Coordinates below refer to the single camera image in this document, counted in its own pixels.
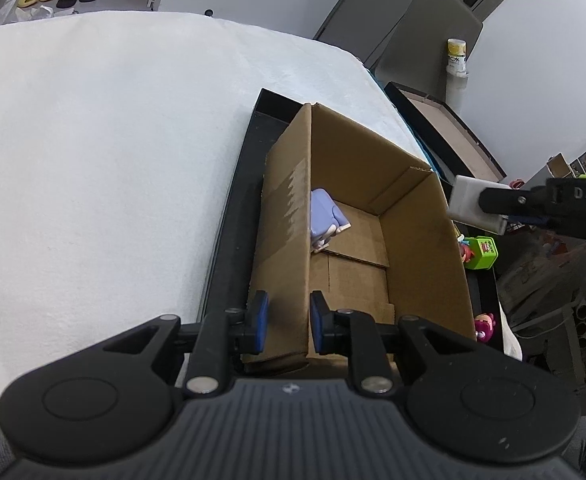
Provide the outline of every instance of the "cardboard flap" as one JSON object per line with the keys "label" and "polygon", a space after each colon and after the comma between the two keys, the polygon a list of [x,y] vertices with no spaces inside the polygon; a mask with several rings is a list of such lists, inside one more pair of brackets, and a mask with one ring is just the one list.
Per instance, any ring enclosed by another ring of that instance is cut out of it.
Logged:
{"label": "cardboard flap", "polygon": [[431,174],[382,216],[388,298],[396,317],[415,314],[474,338],[473,314],[453,222]]}
{"label": "cardboard flap", "polygon": [[318,134],[311,136],[311,186],[326,189],[333,200],[374,214],[371,201],[407,168],[430,170],[428,163],[330,108],[316,104],[312,115]]}
{"label": "cardboard flap", "polygon": [[324,251],[360,262],[388,267],[387,250],[384,247],[382,228],[377,216],[340,202],[336,204],[351,227],[331,238],[329,246]]}
{"label": "cardboard flap", "polygon": [[269,329],[264,352],[247,361],[307,352],[310,121],[305,105],[267,156],[249,295],[267,291]]}
{"label": "cardboard flap", "polygon": [[411,192],[415,186],[431,173],[433,173],[431,168],[428,168],[428,170],[413,166],[407,168],[389,187],[371,201],[371,211],[376,215],[381,215],[391,205]]}
{"label": "cardboard flap", "polygon": [[308,266],[308,291],[321,290],[329,291],[329,255],[326,251],[311,254],[311,261]]}
{"label": "cardboard flap", "polygon": [[561,153],[550,158],[546,165],[548,166],[548,171],[550,171],[551,175],[555,178],[564,178],[571,174],[570,167],[566,164],[564,156]]}

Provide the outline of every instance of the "screw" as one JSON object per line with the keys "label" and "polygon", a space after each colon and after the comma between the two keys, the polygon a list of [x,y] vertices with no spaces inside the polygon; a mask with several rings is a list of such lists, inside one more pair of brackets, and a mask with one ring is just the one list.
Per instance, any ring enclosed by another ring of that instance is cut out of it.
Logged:
{"label": "screw", "polygon": [[393,388],[393,381],[386,377],[371,376],[364,379],[361,382],[361,386],[364,390],[372,394],[385,394]]}
{"label": "screw", "polygon": [[217,390],[219,383],[213,377],[194,377],[186,383],[186,388],[194,394],[210,394]]}
{"label": "screw", "polygon": [[293,383],[285,384],[284,386],[282,386],[282,391],[285,394],[289,394],[289,395],[297,394],[298,391],[300,391],[300,390],[301,390],[301,388],[299,386],[297,386],[297,384],[293,384]]}
{"label": "screw", "polygon": [[241,308],[230,307],[225,309],[225,314],[228,314],[228,322],[231,325],[237,325],[244,321],[244,310]]}

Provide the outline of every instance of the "black tray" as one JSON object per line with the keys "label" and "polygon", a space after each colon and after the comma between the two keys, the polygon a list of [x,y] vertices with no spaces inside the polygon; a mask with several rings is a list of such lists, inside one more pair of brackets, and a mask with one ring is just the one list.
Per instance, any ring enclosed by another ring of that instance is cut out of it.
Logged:
{"label": "black tray", "polygon": [[[472,176],[470,170],[441,138],[437,130],[401,92],[397,91],[397,94],[389,95],[389,97],[419,140],[439,137],[441,142],[438,143],[438,149],[435,151],[438,157],[446,164],[451,164],[449,168],[457,171],[456,174]],[[263,88],[260,91],[246,129],[227,198],[224,218],[217,236],[212,268],[204,296],[204,313],[246,305],[260,220],[266,155],[301,107],[300,103],[270,90]],[[450,184],[442,181],[442,186],[449,196]],[[469,235],[480,233],[473,228],[469,230]],[[492,270],[467,270],[466,278],[473,315],[490,312],[495,319],[500,319]],[[503,351],[502,329],[499,323],[489,345]]]}

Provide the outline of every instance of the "toy figure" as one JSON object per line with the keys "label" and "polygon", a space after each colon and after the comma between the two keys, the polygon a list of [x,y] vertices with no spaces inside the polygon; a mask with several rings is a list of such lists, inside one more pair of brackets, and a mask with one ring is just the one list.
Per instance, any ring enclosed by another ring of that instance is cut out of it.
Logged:
{"label": "toy figure", "polygon": [[471,248],[468,246],[467,242],[460,242],[459,243],[459,255],[462,257],[462,263],[466,264],[473,259],[474,253],[471,251]]}
{"label": "toy figure", "polygon": [[481,343],[488,343],[495,328],[493,314],[480,314],[475,316],[475,335]]}

